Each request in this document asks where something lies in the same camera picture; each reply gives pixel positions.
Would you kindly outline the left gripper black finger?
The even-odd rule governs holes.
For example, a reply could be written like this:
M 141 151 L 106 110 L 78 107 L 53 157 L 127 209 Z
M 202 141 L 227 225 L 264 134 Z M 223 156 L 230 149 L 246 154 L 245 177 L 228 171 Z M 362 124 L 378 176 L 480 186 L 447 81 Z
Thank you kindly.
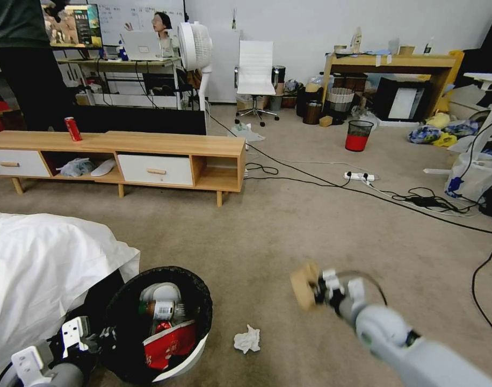
M 106 327 L 99 335 L 99 346 L 101 349 L 116 349 L 117 331 L 116 327 Z

